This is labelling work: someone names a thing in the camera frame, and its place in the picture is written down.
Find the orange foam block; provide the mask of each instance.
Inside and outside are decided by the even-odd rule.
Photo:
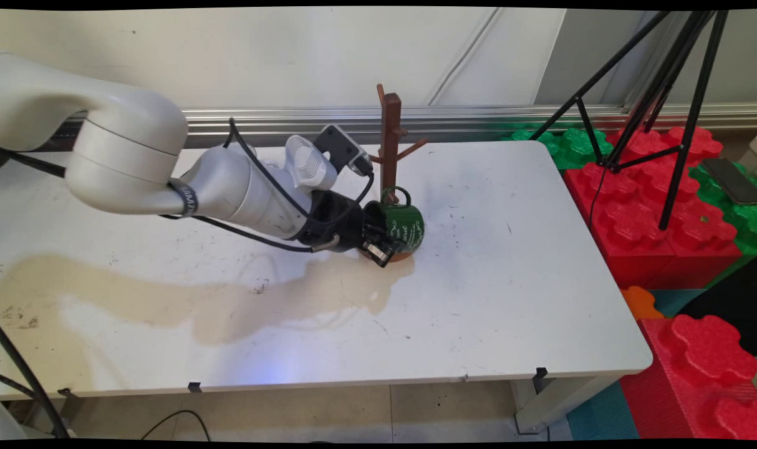
[[[634,319],[664,318],[664,313],[655,310],[655,296],[641,287],[629,287],[620,290],[629,305],[630,313]]]

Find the mug handle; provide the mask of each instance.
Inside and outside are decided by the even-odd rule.
[[[390,187],[385,188],[381,191],[381,202],[384,203],[384,199],[387,198],[387,195],[390,194],[390,191],[393,190],[400,190],[404,194],[404,196],[407,197],[407,204],[406,205],[394,205],[395,208],[408,208],[410,205],[412,205],[412,196],[410,196],[409,191],[406,190],[406,188],[398,187],[396,185],[390,185]]]

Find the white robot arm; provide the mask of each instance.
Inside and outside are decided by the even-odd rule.
[[[188,127],[182,111],[162,95],[0,51],[1,148],[34,150],[80,110],[87,111],[87,119],[65,182],[91,207],[124,214],[193,213],[282,239],[296,238],[307,223],[236,142],[211,148],[188,173],[171,180]],[[370,164],[364,150],[355,147],[359,154],[353,159]],[[300,136],[290,137],[285,153],[284,166],[268,163],[265,168],[310,213],[312,191],[329,190],[338,170]]]

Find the teal foam mat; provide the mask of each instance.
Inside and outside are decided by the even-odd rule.
[[[672,318],[678,315],[678,312],[692,299],[705,291],[703,288],[698,288],[693,290],[650,290],[649,292],[655,296],[655,309],[664,313],[666,318]]]
[[[575,441],[639,438],[619,382],[567,413],[567,421]]]

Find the tile floor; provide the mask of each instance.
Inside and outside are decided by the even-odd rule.
[[[81,438],[140,438],[162,418],[181,409],[201,415],[213,441],[547,440],[547,432],[539,435],[516,432],[509,381],[83,398],[72,404],[70,411],[64,410],[64,414]],[[561,422],[560,432],[552,430],[552,440],[564,439],[565,423]],[[149,440],[204,438],[201,425],[190,414],[171,418],[148,437]]]

